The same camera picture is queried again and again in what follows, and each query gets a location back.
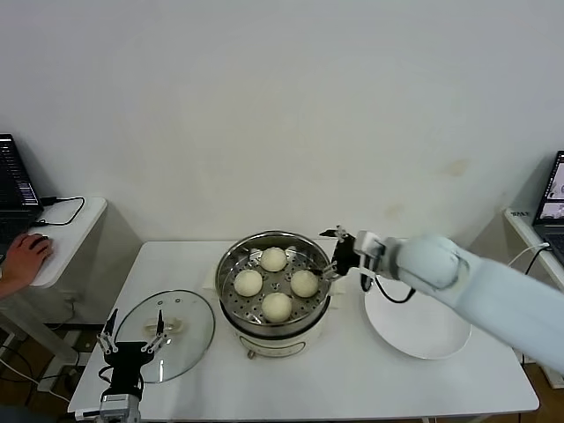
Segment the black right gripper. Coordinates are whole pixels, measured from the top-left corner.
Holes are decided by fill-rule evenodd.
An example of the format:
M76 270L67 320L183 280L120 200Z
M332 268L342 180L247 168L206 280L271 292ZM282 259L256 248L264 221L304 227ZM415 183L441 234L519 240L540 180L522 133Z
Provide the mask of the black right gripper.
M337 280L339 276L346 276L351 268L358 268L360 256L354 251L356 238L340 225L329 228L321 233L321 237L337 239L331 263L324 267L310 267L310 272L322 280Z

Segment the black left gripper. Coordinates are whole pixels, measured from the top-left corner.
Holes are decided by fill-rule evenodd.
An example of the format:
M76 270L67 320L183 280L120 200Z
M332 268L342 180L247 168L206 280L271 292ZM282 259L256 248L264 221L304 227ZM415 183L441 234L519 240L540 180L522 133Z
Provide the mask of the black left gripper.
M146 342L127 341L115 344L113 333L118 309L115 308L107 319L97 342L104 353L104 361L112 370L109 387L103 395L132 395L141 397L145 382L141 373L144 365L150 363L154 354L162 347L167 338L165 321L159 311L154 337Z

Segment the person's bare hand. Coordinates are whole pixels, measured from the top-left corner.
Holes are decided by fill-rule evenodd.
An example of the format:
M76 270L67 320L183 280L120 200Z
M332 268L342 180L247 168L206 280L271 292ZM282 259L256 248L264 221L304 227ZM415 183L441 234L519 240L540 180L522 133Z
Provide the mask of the person's bare hand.
M3 261L1 288L11 294L30 286L52 253L52 241L47 236L19 235L8 248Z

